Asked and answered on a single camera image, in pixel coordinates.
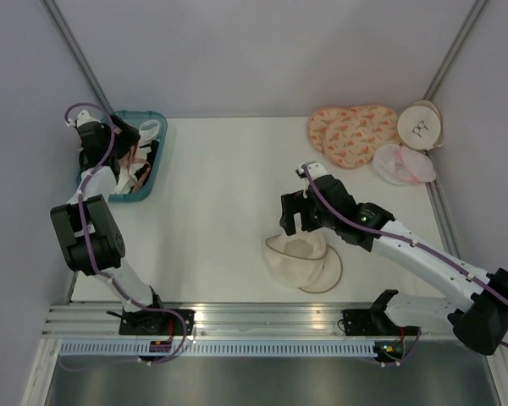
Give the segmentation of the pink satin bra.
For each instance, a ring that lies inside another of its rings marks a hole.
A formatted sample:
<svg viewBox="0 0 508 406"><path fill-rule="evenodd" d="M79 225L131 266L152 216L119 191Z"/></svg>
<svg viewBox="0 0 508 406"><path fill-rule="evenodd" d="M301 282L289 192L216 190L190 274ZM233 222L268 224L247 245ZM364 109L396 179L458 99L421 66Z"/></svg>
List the pink satin bra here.
<svg viewBox="0 0 508 406"><path fill-rule="evenodd" d="M148 152L133 146L126 155L126 171L133 183L133 190L139 190L148 179L152 165L149 163Z"/></svg>

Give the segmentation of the round mesh laundry bag glasses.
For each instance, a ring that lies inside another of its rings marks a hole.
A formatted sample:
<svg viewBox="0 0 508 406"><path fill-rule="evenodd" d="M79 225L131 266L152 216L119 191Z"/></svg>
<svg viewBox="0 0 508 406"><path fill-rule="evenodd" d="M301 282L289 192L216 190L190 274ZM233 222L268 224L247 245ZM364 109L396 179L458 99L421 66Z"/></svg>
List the round mesh laundry bag glasses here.
<svg viewBox="0 0 508 406"><path fill-rule="evenodd" d="M344 273L339 254L320 232L269 237L265 240L264 255L278 284L307 294L331 291Z"/></svg>

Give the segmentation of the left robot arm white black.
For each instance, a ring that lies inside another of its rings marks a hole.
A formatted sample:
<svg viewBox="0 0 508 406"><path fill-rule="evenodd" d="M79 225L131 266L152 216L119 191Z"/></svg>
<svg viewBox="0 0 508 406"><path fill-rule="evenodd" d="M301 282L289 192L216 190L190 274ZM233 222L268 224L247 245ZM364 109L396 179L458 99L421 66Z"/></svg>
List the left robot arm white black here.
<svg viewBox="0 0 508 406"><path fill-rule="evenodd" d="M69 124L81 141L80 182L75 194L50 212L66 265L104 284L125 313L140 313L139 326L158 335L168 315L154 289L124 258L125 242L108 206L120 181L121 160L133 151L139 133L115 115L106 124L86 110Z"/></svg>

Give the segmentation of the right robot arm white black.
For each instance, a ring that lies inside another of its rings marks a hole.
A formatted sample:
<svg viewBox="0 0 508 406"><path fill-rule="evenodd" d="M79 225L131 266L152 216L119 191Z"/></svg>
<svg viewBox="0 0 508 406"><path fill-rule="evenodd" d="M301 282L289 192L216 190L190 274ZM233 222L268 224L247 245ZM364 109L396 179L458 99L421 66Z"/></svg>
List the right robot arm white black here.
<svg viewBox="0 0 508 406"><path fill-rule="evenodd" d="M398 326L438 327L482 355L508 348L507 270L488 272L434 248L391 212L371 202L356 202L331 174L300 176L306 188L280 198L279 225L287 235L327 228L347 244L402 266L444 296L419 298L384 291L369 314L375 332L388 334Z"/></svg>

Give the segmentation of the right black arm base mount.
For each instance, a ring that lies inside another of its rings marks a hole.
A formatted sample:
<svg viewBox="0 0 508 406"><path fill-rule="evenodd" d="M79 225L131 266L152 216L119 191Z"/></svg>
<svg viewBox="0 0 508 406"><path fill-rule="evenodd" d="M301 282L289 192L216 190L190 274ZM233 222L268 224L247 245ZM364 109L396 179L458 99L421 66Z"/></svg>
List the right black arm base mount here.
<svg viewBox="0 0 508 406"><path fill-rule="evenodd" d="M369 309L343 310L342 321L347 337L382 337L393 333L393 328L384 319L384 315Z"/></svg>

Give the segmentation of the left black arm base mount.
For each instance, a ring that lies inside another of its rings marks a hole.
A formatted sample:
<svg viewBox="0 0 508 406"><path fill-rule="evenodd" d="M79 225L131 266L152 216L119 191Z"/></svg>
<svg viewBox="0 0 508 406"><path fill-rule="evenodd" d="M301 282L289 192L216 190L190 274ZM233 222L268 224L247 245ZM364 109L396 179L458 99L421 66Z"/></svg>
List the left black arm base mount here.
<svg viewBox="0 0 508 406"><path fill-rule="evenodd" d="M169 313L147 312L123 312L120 316L119 335L124 336L172 336L182 337L184 333L191 335L195 325L195 311L191 309L175 312L185 321L183 327L179 317Z"/></svg>

